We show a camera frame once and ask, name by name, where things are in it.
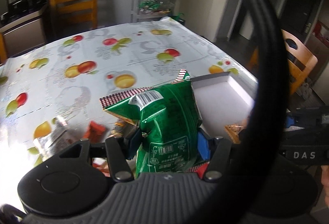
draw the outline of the green bag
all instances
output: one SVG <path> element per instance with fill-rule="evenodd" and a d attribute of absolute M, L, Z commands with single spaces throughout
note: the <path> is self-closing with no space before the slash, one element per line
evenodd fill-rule
<path fill-rule="evenodd" d="M 141 172 L 184 171 L 197 157 L 201 118 L 186 73 L 183 80 L 126 98 L 106 110 L 130 123 L 139 122 L 143 142 L 137 152 Z"/>

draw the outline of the chair backrest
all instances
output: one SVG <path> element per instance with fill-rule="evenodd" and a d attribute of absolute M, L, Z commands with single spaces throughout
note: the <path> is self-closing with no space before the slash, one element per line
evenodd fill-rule
<path fill-rule="evenodd" d="M 284 30 L 282 30 L 282 35 L 286 43 L 287 51 L 294 57 L 292 61 L 292 58 L 288 58 L 289 72 L 293 78 L 290 82 L 290 95 L 292 95 L 312 71 L 317 63 L 317 58 L 294 35 Z M 250 71 L 257 65 L 257 58 L 258 50 L 255 49 L 247 66 Z"/>
<path fill-rule="evenodd" d="M 55 27 L 92 22 L 92 28 L 97 28 L 97 0 L 49 0 L 49 2 Z"/>
<path fill-rule="evenodd" d="M 2 34 L 0 33 L 0 64 L 4 64 L 7 60 L 7 51 L 5 46 L 5 41 Z"/>

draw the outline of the tablecloth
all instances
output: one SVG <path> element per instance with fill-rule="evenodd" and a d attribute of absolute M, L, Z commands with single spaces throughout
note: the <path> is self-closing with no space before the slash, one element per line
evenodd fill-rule
<path fill-rule="evenodd" d="M 91 120 L 111 129 L 115 118 L 99 98 L 131 88 L 231 71 L 256 79 L 206 39 L 165 17 L 88 31 L 10 58 L 0 75 L 0 204 L 22 208 L 17 184 L 33 168 L 33 139 L 54 129 L 60 115 L 82 137 Z"/>

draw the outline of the metal screw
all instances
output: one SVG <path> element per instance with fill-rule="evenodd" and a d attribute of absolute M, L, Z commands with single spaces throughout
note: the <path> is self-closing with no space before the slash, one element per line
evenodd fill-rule
<path fill-rule="evenodd" d="M 131 177 L 131 173 L 128 171 L 119 171 L 114 175 L 118 180 L 128 180 Z"/>
<path fill-rule="evenodd" d="M 215 171 L 215 170 L 208 171 L 208 172 L 205 174 L 205 177 L 206 177 L 208 180 L 218 180 L 221 176 L 222 176 L 222 173 L 220 173 L 220 172 L 218 172 L 218 171 Z"/>

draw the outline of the doorway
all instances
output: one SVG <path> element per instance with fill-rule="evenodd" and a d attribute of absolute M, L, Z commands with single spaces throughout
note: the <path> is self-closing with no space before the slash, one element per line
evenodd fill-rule
<path fill-rule="evenodd" d="M 321 0 L 286 0 L 280 17 L 281 28 L 304 43 Z"/>

